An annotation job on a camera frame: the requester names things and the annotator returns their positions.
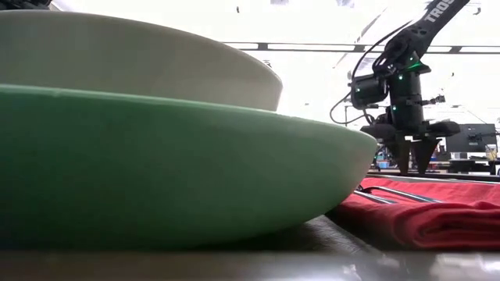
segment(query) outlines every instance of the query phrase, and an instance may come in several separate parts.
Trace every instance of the folded red towel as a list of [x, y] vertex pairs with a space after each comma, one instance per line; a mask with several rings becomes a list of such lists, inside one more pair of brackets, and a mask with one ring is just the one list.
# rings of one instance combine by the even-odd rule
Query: folded red towel
[[372, 194], [399, 204], [382, 205], [353, 194], [335, 208], [337, 217], [348, 218], [375, 236], [419, 249], [500, 249], [500, 184], [367, 178], [361, 185], [389, 187], [444, 202], [418, 203], [374, 190]]

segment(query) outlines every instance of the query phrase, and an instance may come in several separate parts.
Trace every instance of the black cable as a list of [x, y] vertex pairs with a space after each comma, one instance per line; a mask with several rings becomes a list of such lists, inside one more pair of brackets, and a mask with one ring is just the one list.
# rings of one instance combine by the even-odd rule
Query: black cable
[[[366, 55], [368, 55], [368, 53], [370, 53], [376, 46], [378, 46], [380, 43], [384, 42], [385, 40], [387, 40], [390, 36], [394, 35], [396, 32], [400, 31], [401, 29], [405, 28], [409, 23], [411, 23], [412, 20], [406, 22], [405, 24], [401, 25], [400, 27], [396, 28], [395, 30], [393, 30], [392, 32], [390, 32], [389, 34], [385, 35], [384, 37], [382, 37], [382, 39], [380, 39], [379, 41], [377, 41], [375, 44], [373, 44], [368, 50], [366, 50], [366, 52], [364, 52], [362, 55], [361, 55], [361, 58], [359, 59], [359, 61], [356, 63], [356, 65], [354, 66], [354, 69], [352, 71], [352, 79], [354, 80], [354, 77], [356, 75], [356, 71], [358, 70], [359, 66], [361, 65], [361, 62], [363, 61], [363, 59], [366, 57]], [[346, 98], [348, 98], [349, 96], [351, 95], [351, 91], [349, 91], [348, 94], [345, 95], [345, 97], [343, 97], [340, 101], [338, 101], [331, 109], [330, 109], [330, 119], [336, 123], [336, 124], [339, 124], [339, 125], [348, 125], [350, 123], [353, 123], [355, 122], [356, 120], [362, 118], [362, 117], [365, 117], [366, 121], [371, 125], [373, 123], [373, 121], [375, 120], [375, 118], [370, 115], [370, 114], [367, 114], [366, 113], [366, 110], [363, 109], [362, 112], [363, 112], [363, 115], [361, 116], [358, 116], [356, 118], [354, 118], [353, 120], [349, 120], [347, 122], [338, 122], [334, 119], [334, 117], [332, 116], [334, 110], [337, 108], [338, 105], [340, 105]]]

